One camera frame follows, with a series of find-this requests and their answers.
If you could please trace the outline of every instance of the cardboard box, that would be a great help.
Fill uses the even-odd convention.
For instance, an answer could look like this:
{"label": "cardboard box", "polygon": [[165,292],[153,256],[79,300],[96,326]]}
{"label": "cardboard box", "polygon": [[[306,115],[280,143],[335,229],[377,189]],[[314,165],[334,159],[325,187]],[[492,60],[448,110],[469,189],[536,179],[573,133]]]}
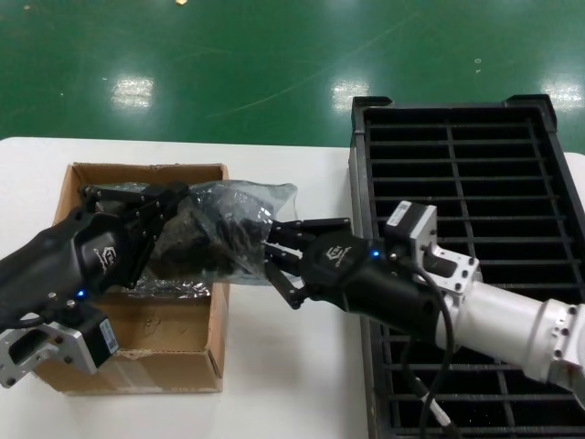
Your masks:
{"label": "cardboard box", "polygon": [[[55,223],[80,204],[84,184],[124,182],[188,184],[227,179],[223,165],[70,165]],[[214,284],[206,299],[130,298],[106,295],[96,303],[112,323],[120,350],[95,375],[48,360],[37,375],[67,394],[221,391],[229,286]]]}

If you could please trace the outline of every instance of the clear plastic wrap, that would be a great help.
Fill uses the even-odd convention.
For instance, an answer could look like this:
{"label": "clear plastic wrap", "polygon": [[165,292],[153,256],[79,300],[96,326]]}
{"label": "clear plastic wrap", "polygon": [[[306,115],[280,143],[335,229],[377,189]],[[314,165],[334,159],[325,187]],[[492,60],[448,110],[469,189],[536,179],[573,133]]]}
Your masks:
{"label": "clear plastic wrap", "polygon": [[[146,184],[103,187],[141,191]],[[193,298],[209,296],[214,282],[266,284],[264,243],[274,220],[296,220],[292,184],[262,185],[225,180],[189,187],[159,237],[132,296]],[[123,205],[102,202],[118,213]]]}

